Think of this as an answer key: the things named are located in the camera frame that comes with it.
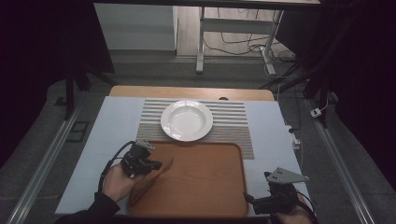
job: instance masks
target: human hand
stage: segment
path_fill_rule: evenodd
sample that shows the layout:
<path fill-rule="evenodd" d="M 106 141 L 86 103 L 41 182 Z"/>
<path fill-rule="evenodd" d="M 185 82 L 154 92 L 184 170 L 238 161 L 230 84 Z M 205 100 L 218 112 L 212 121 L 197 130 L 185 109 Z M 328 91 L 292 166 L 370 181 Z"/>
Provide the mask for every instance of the human hand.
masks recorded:
<path fill-rule="evenodd" d="M 304 197 L 301 194 L 297 194 L 299 200 L 306 204 Z M 312 224 L 308 212 L 306 212 L 301 206 L 296 205 L 293 210 L 287 214 L 275 213 L 275 216 L 282 224 Z"/>
<path fill-rule="evenodd" d="M 118 202 L 125 198 L 134 186 L 145 177 L 145 175 L 129 177 L 123 172 L 121 164 L 118 163 L 108 170 L 102 192 L 114 202 Z"/>

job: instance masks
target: person's left hand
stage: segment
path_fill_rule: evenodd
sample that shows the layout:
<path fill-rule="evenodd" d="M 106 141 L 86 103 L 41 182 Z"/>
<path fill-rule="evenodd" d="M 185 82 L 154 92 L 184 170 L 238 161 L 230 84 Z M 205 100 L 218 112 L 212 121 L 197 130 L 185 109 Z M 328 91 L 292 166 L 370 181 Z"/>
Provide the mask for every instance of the person's left hand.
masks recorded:
<path fill-rule="evenodd" d="M 121 164 L 118 163 L 108 170 L 102 192 L 114 202 L 118 202 L 125 198 L 137 182 L 144 178 L 145 175 L 127 176 L 123 172 Z"/>

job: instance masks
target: plate center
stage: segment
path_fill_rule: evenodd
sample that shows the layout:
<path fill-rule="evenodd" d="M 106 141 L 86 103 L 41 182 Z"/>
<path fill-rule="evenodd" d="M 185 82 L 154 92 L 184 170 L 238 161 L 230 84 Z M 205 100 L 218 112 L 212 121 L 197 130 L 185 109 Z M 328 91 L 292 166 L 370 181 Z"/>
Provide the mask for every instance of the plate center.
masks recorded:
<path fill-rule="evenodd" d="M 176 113 L 170 123 L 178 133 L 192 135 L 203 129 L 204 118 L 197 111 L 185 110 Z"/>

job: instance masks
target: hand-mounted device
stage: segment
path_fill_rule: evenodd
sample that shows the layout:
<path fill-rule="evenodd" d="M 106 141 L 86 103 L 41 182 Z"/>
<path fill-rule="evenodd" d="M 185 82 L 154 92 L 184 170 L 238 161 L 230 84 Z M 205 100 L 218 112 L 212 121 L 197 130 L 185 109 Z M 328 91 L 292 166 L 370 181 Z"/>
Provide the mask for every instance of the hand-mounted device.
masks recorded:
<path fill-rule="evenodd" d="M 149 150 L 153 150 L 153 147 L 148 141 L 130 141 L 126 143 L 120 150 L 114 155 L 113 159 L 107 162 L 105 170 L 102 172 L 99 180 L 98 190 L 102 191 L 103 182 L 105 180 L 105 176 L 110 169 L 111 165 L 113 164 L 115 159 L 119 156 L 119 154 L 129 145 L 131 148 L 128 152 L 125 153 L 123 156 L 120 164 L 122 170 L 125 174 L 130 177 L 134 175 L 147 175 L 151 173 L 152 170 L 159 170 L 163 165 L 160 161 L 151 161 L 148 157 L 151 155 Z"/>
<path fill-rule="evenodd" d="M 297 195 L 297 193 L 300 192 L 298 192 L 293 185 L 293 183 L 308 181 L 309 178 L 307 176 L 298 175 L 279 167 L 272 173 L 265 172 L 264 175 L 268 181 L 271 196 L 255 199 L 253 196 L 244 192 L 245 200 L 253 205 L 256 215 L 273 213 L 287 214 L 291 212 L 296 205 L 300 205 L 311 216 L 312 222 L 318 223 L 315 211 L 312 211 L 305 203 L 300 202 Z"/>

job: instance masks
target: white plate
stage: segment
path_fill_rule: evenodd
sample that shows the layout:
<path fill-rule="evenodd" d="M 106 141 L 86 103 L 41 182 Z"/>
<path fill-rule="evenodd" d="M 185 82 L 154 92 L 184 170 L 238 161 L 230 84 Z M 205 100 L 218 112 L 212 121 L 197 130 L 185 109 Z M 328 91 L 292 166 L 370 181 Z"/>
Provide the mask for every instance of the white plate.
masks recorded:
<path fill-rule="evenodd" d="M 190 100 L 175 102 L 161 116 L 163 131 L 170 137 L 190 142 L 204 137 L 213 125 L 212 112 L 203 104 Z"/>

